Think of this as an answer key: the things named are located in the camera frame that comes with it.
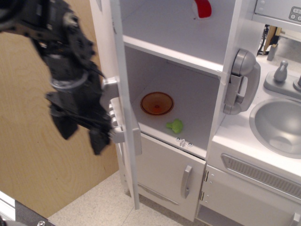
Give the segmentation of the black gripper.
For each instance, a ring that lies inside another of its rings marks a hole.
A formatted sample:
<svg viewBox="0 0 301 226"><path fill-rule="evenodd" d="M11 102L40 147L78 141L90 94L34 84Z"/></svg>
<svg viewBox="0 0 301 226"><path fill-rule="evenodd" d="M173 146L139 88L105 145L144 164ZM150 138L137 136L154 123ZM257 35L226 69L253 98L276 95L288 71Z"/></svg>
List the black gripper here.
<svg viewBox="0 0 301 226"><path fill-rule="evenodd" d="M46 94L51 103L52 120L64 139L69 139L78 126L89 129L90 144L95 155L110 144L111 124L106 110L100 105L102 73L83 73L80 78L52 78L55 92Z"/></svg>

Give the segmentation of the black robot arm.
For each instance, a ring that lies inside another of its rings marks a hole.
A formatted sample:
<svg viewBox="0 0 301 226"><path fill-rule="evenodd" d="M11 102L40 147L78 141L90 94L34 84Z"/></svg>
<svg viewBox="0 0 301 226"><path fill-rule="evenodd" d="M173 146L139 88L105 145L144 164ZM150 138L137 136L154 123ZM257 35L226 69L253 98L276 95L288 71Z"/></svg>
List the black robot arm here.
<svg viewBox="0 0 301 226"><path fill-rule="evenodd" d="M79 126L89 131L96 155L110 143L111 119L100 104L102 72L92 62L93 43L63 0L3 0L0 29L28 37L48 66L46 94L53 123L64 139Z"/></svg>

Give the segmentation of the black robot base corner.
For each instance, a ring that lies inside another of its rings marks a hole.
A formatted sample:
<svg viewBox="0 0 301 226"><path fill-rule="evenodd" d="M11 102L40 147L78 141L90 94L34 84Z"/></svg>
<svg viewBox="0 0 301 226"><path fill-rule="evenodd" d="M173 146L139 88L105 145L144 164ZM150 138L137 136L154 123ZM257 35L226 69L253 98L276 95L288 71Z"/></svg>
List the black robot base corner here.
<svg viewBox="0 0 301 226"><path fill-rule="evenodd" d="M20 202L9 204L0 201L0 225L1 226L55 226L47 218L27 208Z"/></svg>

